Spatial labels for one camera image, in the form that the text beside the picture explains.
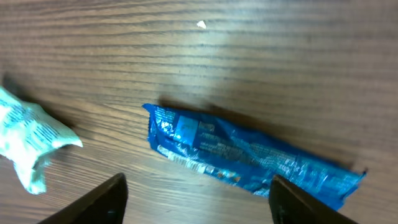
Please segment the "teal tissue packet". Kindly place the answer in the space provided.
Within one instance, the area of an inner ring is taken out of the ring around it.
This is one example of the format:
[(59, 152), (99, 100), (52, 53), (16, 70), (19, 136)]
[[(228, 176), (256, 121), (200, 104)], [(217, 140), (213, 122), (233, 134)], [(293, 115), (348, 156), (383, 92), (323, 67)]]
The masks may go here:
[(11, 160), (22, 186), (30, 194), (46, 192), (44, 168), (61, 147), (82, 147), (80, 138), (35, 103), (1, 88), (1, 155)]

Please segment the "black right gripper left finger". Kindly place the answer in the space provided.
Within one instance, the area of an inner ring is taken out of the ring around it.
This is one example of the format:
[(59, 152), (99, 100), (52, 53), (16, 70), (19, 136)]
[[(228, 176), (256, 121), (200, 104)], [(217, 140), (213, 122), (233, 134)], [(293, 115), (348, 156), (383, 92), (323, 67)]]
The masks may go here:
[(127, 200), (126, 176), (118, 173), (39, 224), (122, 224)]

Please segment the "blue snack wrapper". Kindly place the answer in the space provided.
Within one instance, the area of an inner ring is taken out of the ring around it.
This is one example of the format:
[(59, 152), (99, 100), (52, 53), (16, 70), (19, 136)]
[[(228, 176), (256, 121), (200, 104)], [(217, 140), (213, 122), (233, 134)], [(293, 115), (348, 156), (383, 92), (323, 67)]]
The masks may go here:
[(273, 176), (281, 175), (338, 210), (366, 175), (210, 114), (149, 103), (143, 108), (154, 151), (254, 195), (268, 197)]

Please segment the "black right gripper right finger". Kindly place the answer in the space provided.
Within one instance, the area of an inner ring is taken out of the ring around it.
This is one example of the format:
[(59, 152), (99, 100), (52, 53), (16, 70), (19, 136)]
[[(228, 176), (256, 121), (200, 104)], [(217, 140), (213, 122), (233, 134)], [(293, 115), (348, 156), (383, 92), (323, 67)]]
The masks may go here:
[(281, 175), (272, 179), (269, 206), (275, 224), (357, 224)]

